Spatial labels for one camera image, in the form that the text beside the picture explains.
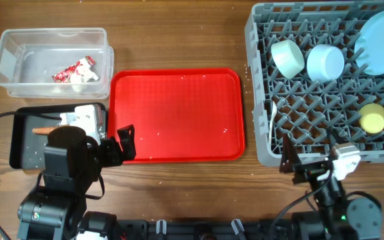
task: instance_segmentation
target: red tray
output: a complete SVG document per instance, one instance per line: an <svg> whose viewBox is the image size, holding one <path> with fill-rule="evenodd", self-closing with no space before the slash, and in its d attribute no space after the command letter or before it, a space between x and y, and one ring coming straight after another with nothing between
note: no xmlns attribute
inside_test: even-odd
<svg viewBox="0 0 384 240"><path fill-rule="evenodd" d="M230 69L140 70L111 82L108 136L134 124L125 163L226 161L245 149L241 83Z"/></svg>

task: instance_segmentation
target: white plate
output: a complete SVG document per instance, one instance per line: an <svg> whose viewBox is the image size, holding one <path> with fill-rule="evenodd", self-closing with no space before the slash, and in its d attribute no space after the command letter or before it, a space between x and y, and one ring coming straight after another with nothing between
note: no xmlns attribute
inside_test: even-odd
<svg viewBox="0 0 384 240"><path fill-rule="evenodd" d="M358 67L366 63L368 67L364 73L384 74L384 11L370 18L360 34L354 49L357 52L360 48L364 48L364 52L356 60Z"/></svg>

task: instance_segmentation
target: gray dish rack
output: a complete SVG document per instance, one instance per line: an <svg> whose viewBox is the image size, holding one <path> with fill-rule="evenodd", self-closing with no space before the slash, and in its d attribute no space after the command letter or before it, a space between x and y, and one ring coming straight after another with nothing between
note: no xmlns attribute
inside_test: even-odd
<svg viewBox="0 0 384 240"><path fill-rule="evenodd" d="M384 162L384 131L369 135L359 125L358 110L368 103L384 106L384 75L370 76L358 67L354 51L359 30L375 14L384 11L384 1L333 1L302 3L258 3L245 26L247 60L253 79L253 120L257 157L264 166L279 166L282 136L289 134L302 161L327 156L325 129L336 128L342 137L356 143L364 161ZM290 39L307 58L318 44L342 50L345 69L329 83L312 82L306 68L286 79L270 54L272 44ZM268 143L272 101L278 114Z"/></svg>

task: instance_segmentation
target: wooden table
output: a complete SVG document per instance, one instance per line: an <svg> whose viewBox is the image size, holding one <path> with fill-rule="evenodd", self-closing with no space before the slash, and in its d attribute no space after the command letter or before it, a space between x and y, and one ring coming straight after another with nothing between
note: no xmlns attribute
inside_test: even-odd
<svg viewBox="0 0 384 240"><path fill-rule="evenodd" d="M274 217L302 196L291 175L257 161L253 132L253 87L246 77L244 26L252 1L0 1L0 36L5 29L103 27L115 50L115 71L229 67L242 79L247 149L225 163L125 165L103 170L107 192L87 201L88 210L119 219L186 218L257 220ZM20 107L75 103L9 97L0 87L0 112ZM108 100L102 101L106 106ZM35 183L36 171L8 164L12 117L0 119L0 224L15 238L17 208ZM344 182L348 191L368 191L384 207L384 164L361 163ZM94 184L89 193L98 195ZM302 203L294 211L308 211Z"/></svg>

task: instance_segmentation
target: white cup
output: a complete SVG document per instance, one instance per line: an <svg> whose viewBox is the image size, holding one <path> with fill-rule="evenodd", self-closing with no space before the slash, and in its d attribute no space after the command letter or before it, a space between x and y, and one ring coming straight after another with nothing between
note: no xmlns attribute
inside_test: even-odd
<svg viewBox="0 0 384 240"><path fill-rule="evenodd" d="M312 81L325 83L340 77L345 58L340 49L330 45L315 46L307 57L306 70Z"/></svg>
<svg viewBox="0 0 384 240"><path fill-rule="evenodd" d="M272 44L272 58L279 72L291 79L305 68L305 60L300 48L290 39Z"/></svg>

